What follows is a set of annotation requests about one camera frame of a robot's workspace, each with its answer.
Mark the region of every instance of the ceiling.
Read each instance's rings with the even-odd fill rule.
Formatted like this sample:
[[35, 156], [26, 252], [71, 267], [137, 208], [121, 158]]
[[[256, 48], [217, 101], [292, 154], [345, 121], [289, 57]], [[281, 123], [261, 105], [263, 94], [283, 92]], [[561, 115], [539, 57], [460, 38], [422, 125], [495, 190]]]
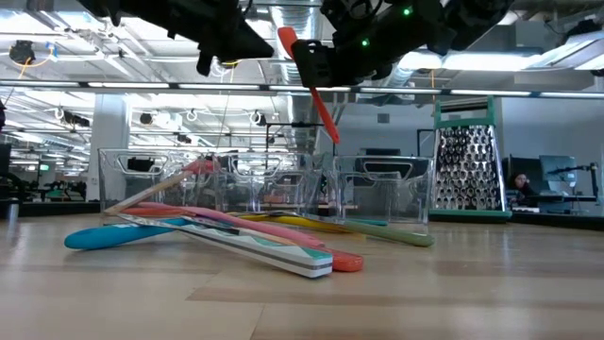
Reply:
[[[242, 84], [296, 84], [295, 66], [277, 46], [276, 28], [293, 26], [302, 38], [330, 43], [333, 28], [318, 12], [318, 1], [257, 0], [247, 22], [276, 54], [270, 59], [242, 60], [235, 69], [212, 65], [209, 77], [195, 72], [197, 45], [176, 36], [174, 40], [163, 28], [138, 18], [125, 17], [119, 27], [102, 18], [94, 18], [76, 1], [3, 2], [0, 9], [0, 72], [3, 79], [69, 81], [137, 81]], [[518, 0], [508, 16], [487, 36], [475, 43], [468, 53], [527, 53], [534, 55], [556, 47], [561, 32], [589, 14], [598, 14], [604, 1], [528, 1]], [[544, 25], [544, 20], [558, 18]], [[8, 58], [16, 40], [34, 42], [34, 65], [23, 69]], [[531, 71], [467, 71], [437, 69], [433, 72], [405, 70], [370, 86], [434, 87], [489, 90], [580, 91], [593, 85], [589, 72], [573, 69], [539, 69]], [[125, 93], [132, 108], [132, 147], [198, 146], [207, 150], [254, 148], [263, 150], [266, 128], [253, 123], [255, 112], [264, 114], [269, 123], [316, 122], [310, 97], [306, 93]], [[0, 89], [6, 102], [8, 128], [46, 129], [49, 132], [5, 133], [5, 142], [14, 143], [14, 157], [32, 158], [52, 153], [88, 158], [91, 133], [67, 133], [73, 127], [61, 123], [64, 111], [91, 121], [96, 94], [91, 92], [33, 91], [26, 88]], [[328, 95], [327, 106], [334, 113], [355, 112], [373, 107], [373, 96]], [[401, 96], [402, 105], [429, 104], [433, 98]], [[355, 106], [354, 110], [343, 110]], [[143, 113], [156, 116], [152, 125], [141, 123]], [[183, 144], [170, 133], [190, 133], [192, 144]], [[278, 127], [271, 128], [274, 134]], [[219, 138], [229, 133], [232, 137]], [[272, 149], [312, 151], [316, 131], [312, 128], [284, 127], [278, 131]], [[26, 153], [33, 148], [35, 153]]]

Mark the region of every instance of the clear plastic container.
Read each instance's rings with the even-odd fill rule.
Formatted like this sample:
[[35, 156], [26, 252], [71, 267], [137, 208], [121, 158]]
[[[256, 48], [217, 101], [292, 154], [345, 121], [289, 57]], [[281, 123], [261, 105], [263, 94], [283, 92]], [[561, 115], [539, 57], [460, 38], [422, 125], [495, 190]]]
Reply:
[[216, 209], [222, 212], [316, 213], [321, 172], [303, 153], [217, 155]]
[[425, 230], [432, 159], [340, 156], [333, 163], [339, 218], [388, 221], [403, 229]]
[[[183, 166], [199, 157], [202, 157], [199, 153], [178, 150], [99, 149], [101, 209], [105, 210], [179, 174]], [[207, 185], [211, 176], [191, 175], [180, 183], [151, 195], [145, 201], [213, 208], [214, 193]], [[202, 196], [208, 195], [210, 199], [205, 199], [200, 204]]]

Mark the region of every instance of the person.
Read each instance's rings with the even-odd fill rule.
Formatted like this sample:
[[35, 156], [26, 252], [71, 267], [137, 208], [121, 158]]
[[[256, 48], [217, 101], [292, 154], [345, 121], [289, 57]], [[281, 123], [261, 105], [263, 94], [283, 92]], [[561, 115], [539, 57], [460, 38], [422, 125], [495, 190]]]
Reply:
[[537, 192], [532, 190], [529, 183], [529, 178], [525, 174], [513, 174], [510, 177], [511, 189], [517, 190], [518, 195], [511, 200], [511, 203], [518, 203], [521, 205], [531, 205], [528, 197], [538, 195]]

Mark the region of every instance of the orange spatula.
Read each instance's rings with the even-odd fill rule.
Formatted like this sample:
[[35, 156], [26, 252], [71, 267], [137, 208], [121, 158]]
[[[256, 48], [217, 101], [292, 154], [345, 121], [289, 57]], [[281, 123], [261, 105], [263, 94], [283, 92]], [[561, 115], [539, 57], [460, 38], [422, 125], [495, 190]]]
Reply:
[[[279, 39], [281, 40], [281, 44], [283, 45], [283, 48], [285, 48], [285, 51], [287, 51], [287, 54], [290, 55], [290, 58], [293, 59], [294, 53], [292, 53], [292, 44], [294, 44], [295, 41], [298, 40], [298, 37], [295, 35], [294, 29], [291, 27], [280, 27], [277, 30], [277, 34], [279, 36]], [[340, 134], [338, 133], [338, 128], [336, 127], [335, 123], [333, 123], [333, 120], [331, 119], [331, 116], [329, 115], [329, 112], [327, 111], [327, 108], [325, 107], [325, 104], [323, 103], [323, 99], [321, 99], [321, 97], [319, 96], [317, 89], [311, 87], [310, 95], [312, 95], [312, 100], [314, 101], [314, 105], [316, 105], [317, 110], [319, 111], [321, 120], [323, 120], [325, 129], [327, 130], [327, 133], [331, 137], [331, 140], [333, 141], [334, 144], [339, 144], [340, 143]]]

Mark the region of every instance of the wooden table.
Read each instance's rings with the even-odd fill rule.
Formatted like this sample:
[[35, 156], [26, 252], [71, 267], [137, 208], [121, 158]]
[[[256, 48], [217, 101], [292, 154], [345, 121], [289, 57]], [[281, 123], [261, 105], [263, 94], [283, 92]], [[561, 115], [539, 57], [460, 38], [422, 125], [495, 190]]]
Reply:
[[97, 215], [0, 227], [0, 339], [604, 339], [604, 233], [432, 225], [433, 248], [320, 234], [365, 270], [307, 280], [177, 233], [63, 247]]

